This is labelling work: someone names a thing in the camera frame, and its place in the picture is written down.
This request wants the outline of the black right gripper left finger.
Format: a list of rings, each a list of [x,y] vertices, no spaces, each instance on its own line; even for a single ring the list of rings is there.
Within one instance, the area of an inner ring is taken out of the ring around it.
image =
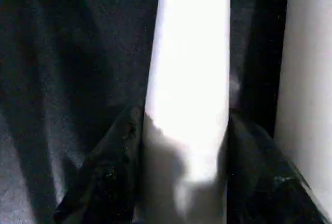
[[[141,107],[131,106],[119,114],[54,211],[55,223],[133,221],[142,128]]]

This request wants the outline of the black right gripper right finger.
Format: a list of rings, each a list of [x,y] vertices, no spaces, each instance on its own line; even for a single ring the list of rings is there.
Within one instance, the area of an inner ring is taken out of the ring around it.
[[[331,223],[271,136],[237,111],[227,140],[228,223]]]

